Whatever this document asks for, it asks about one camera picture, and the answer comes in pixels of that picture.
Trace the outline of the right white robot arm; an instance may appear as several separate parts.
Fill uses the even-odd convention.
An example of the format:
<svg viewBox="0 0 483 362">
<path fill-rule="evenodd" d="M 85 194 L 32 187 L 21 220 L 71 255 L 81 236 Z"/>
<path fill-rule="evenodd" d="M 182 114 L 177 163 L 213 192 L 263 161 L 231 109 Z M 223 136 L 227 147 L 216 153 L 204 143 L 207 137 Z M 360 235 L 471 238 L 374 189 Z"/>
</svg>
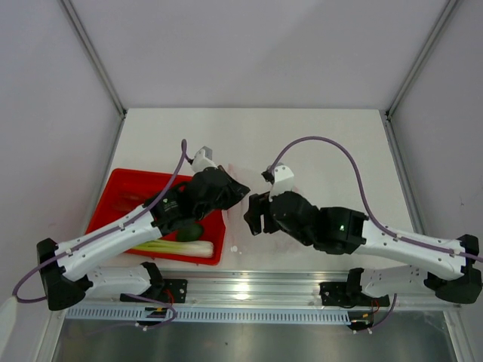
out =
<svg viewBox="0 0 483 362">
<path fill-rule="evenodd" d="M 364 213 L 318 208 L 296 192 L 250 196 L 244 220 L 252 235 L 284 232 L 329 255 L 400 262 L 392 268 L 352 268 L 344 282 L 321 283 L 323 305 L 351 308 L 376 300 L 388 306 L 389 296 L 404 293 L 432 293 L 446 302 L 473 304 L 482 292 L 481 272 L 474 266 L 478 240 L 472 235 L 445 240 L 378 227 Z"/>
</svg>

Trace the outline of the green avocado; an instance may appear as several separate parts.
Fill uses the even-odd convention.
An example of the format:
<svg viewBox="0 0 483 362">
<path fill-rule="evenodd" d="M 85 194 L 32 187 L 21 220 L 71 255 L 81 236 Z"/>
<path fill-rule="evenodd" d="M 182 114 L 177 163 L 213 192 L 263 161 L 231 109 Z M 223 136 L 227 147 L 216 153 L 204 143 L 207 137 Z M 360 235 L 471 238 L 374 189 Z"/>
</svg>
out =
<svg viewBox="0 0 483 362">
<path fill-rule="evenodd" d="M 201 224 L 193 223 L 179 229 L 176 233 L 175 240 L 178 242 L 198 241 L 204 233 L 204 227 Z"/>
</svg>

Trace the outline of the red plastic tray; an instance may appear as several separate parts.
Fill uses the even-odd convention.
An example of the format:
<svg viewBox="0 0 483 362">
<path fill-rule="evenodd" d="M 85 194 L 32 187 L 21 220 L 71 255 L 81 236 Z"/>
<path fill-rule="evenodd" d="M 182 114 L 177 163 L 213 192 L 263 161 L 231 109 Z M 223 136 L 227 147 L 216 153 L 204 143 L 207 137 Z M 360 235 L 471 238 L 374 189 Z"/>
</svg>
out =
<svg viewBox="0 0 483 362">
<path fill-rule="evenodd" d="M 145 194 L 148 199 L 157 192 L 160 192 L 170 178 L 171 175 L 169 173 L 155 173 L 123 168 L 115 169 L 110 174 L 107 184 L 103 190 L 103 194 L 97 203 L 94 215 L 91 217 L 85 232 L 90 233 L 95 231 L 127 214 L 116 212 L 111 208 L 111 204 L 119 192 L 142 193 Z M 204 227 L 204 233 L 201 239 L 203 241 L 210 241 L 214 245 L 214 254 L 210 258 L 178 256 L 165 253 L 151 253 L 132 249 L 129 250 L 128 253 L 138 256 L 145 256 L 152 259 L 168 259 L 199 265 L 218 265 L 222 256 L 223 242 L 226 231 L 222 212 L 215 210 L 210 215 L 206 216 L 202 221 L 200 221 L 199 224 L 203 225 Z"/>
</svg>

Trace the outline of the clear zip top bag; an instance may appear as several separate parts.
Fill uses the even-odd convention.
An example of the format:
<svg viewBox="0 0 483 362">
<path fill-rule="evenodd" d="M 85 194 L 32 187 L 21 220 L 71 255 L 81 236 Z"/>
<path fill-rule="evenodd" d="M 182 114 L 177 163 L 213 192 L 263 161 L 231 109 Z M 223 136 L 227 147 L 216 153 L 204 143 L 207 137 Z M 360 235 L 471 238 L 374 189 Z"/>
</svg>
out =
<svg viewBox="0 0 483 362">
<path fill-rule="evenodd" d="M 223 220 L 226 224 L 226 240 L 233 249 L 237 247 L 243 256 L 252 259 L 268 256 L 298 255 L 303 251 L 303 245 L 291 238 L 284 232 L 253 236 L 243 216 L 248 211 L 248 198 L 254 194 L 263 194 L 269 191 L 267 183 L 259 172 L 228 164 L 228 173 L 236 181 L 247 186 L 251 191 L 244 199 L 223 212 Z"/>
</svg>

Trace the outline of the red toy lobster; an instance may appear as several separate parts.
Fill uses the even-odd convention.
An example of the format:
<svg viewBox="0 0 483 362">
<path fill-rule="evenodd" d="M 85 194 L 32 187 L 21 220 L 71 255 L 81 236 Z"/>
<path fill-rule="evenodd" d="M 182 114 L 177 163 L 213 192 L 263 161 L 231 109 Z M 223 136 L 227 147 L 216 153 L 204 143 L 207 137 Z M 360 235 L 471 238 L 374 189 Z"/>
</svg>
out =
<svg viewBox="0 0 483 362">
<path fill-rule="evenodd" d="M 111 208 L 119 213 L 128 213 L 143 204 L 147 196 L 142 193 L 119 192 L 111 204 Z"/>
</svg>

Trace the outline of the green celery stalk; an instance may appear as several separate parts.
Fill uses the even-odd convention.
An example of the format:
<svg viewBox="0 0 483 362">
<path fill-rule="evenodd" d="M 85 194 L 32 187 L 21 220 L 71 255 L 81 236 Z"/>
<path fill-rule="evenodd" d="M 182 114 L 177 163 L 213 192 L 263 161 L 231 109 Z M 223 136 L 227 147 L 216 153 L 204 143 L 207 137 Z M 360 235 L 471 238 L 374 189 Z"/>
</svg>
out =
<svg viewBox="0 0 483 362">
<path fill-rule="evenodd" d="M 165 253 L 178 256 L 210 258 L 214 254 L 214 245 L 210 241 L 166 241 L 153 240 L 142 243 L 132 250 Z"/>
</svg>

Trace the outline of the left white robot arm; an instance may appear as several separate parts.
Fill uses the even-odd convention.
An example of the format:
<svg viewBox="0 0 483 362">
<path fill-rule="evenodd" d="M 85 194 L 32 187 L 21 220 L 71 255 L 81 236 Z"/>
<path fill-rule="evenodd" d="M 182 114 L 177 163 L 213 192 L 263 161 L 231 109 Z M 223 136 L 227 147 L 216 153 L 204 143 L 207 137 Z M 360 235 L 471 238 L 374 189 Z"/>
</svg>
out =
<svg viewBox="0 0 483 362">
<path fill-rule="evenodd" d="M 38 242 L 49 310 L 64 310 L 85 298 L 167 302 L 165 279 L 154 263 L 104 268 L 103 262 L 201 221 L 215 210 L 228 210 L 249 191 L 224 169 L 207 167 L 187 182 L 168 183 L 130 213 L 89 234 L 61 243 L 50 238 Z"/>
</svg>

